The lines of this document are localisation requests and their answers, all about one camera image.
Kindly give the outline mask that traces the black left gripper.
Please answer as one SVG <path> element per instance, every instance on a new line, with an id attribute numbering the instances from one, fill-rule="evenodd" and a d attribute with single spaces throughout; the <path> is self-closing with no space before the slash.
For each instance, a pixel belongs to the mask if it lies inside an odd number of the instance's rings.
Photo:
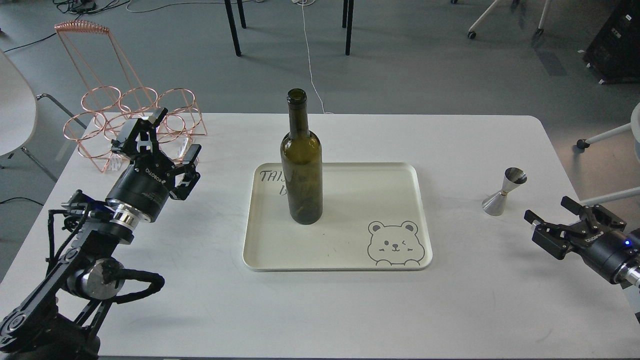
<path id="1" fill-rule="evenodd" d="M 142 213 L 147 223 L 154 223 L 167 199 L 184 201 L 201 178 L 196 171 L 197 158 L 201 152 L 200 144 L 189 146 L 179 165 L 169 171 L 169 178 L 160 177 L 147 166 L 135 164 L 169 163 L 169 157 L 160 150 L 157 128 L 167 116 L 166 107 L 156 109 L 153 114 L 128 119 L 119 131 L 116 139 L 110 142 L 110 151 L 130 160 L 131 164 L 119 176 L 115 185 L 106 196 L 106 202 L 114 207 L 127 204 Z M 183 175 L 176 184 L 173 179 Z"/>

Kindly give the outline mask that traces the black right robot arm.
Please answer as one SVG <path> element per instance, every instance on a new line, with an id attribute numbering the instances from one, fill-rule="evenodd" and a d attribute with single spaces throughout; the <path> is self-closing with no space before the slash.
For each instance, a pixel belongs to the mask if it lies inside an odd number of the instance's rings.
<path id="1" fill-rule="evenodd" d="M 578 216 L 573 224 L 551 223 L 532 210 L 523 218 L 533 227 L 532 241 L 555 259 L 576 253 L 592 271 L 613 285 L 639 287 L 640 233 L 601 204 L 583 205 L 564 196 L 563 208 Z"/>

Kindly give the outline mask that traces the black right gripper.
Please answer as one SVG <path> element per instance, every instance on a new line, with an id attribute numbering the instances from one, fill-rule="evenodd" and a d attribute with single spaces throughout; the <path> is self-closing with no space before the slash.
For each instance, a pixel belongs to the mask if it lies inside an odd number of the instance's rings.
<path id="1" fill-rule="evenodd" d="M 611 284 L 639 280 L 638 228 L 622 233 L 626 221 L 599 204 L 581 205 L 563 196 L 560 205 L 580 221 L 571 225 L 553 224 L 526 210 L 524 219 L 534 226 L 532 241 L 535 244 L 558 260 L 565 259 L 571 252 L 580 255 L 589 268 Z M 587 242 L 584 246 L 578 243 L 583 239 Z"/>

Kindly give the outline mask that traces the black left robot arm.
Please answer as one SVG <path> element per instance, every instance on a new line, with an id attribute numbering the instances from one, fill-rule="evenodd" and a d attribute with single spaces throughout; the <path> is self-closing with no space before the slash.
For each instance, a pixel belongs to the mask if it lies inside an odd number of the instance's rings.
<path id="1" fill-rule="evenodd" d="M 201 178 L 201 146 L 191 145 L 180 164 L 160 149 L 157 128 L 168 113 L 158 108 L 123 125 L 111 150 L 129 165 L 105 201 L 78 190 L 50 210 L 46 276 L 3 319 L 3 360 L 96 360 L 99 328 L 112 305 L 162 289 L 161 275 L 127 269 L 113 254 L 134 240 L 139 223 L 156 221 L 168 199 L 185 200 Z"/>

